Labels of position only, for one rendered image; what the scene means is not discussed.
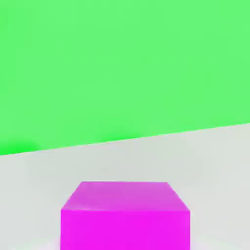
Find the small magenta cube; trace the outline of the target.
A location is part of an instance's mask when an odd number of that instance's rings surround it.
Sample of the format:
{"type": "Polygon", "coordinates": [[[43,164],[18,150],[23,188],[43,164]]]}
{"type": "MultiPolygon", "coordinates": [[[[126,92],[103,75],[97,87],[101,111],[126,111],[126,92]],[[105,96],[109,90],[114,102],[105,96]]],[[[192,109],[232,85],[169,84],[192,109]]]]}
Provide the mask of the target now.
{"type": "Polygon", "coordinates": [[[60,250],[190,250],[190,210],[166,182],[81,182],[61,209],[60,250]]]}

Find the large green box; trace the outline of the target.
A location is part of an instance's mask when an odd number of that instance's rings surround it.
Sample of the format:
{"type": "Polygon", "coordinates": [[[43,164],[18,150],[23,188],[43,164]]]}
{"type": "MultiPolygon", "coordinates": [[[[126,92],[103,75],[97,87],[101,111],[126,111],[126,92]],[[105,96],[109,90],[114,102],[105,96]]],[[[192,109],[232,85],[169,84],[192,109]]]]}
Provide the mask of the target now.
{"type": "Polygon", "coordinates": [[[0,0],[0,155],[250,123],[250,0],[0,0]]]}

